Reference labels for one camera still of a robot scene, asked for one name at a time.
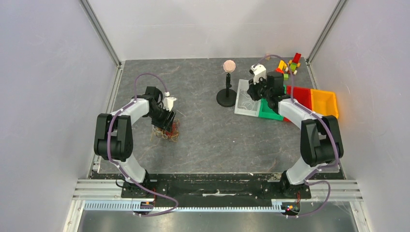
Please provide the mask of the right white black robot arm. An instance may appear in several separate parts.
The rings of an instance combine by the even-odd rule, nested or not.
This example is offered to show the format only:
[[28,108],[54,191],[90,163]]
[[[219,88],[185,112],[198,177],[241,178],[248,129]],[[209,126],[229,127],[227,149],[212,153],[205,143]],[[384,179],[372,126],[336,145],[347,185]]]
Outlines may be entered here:
[[300,129],[301,157],[282,173],[279,181],[280,193],[292,197],[316,172],[339,164],[344,151],[338,120],[311,111],[292,94],[286,94],[282,74],[265,71],[250,71],[250,74],[253,77],[247,93],[251,99],[266,100],[269,108]]

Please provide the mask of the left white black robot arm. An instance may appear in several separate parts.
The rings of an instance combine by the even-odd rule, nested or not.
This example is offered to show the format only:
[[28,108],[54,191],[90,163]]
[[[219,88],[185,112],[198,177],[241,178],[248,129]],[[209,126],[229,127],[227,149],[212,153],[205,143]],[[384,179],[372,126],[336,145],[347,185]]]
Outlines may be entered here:
[[132,97],[120,109],[97,116],[94,153],[116,166],[139,197],[147,197],[153,191],[147,170],[133,155],[133,124],[149,117],[155,128],[171,132],[176,100],[169,92],[162,93],[157,87],[147,87],[144,94]]

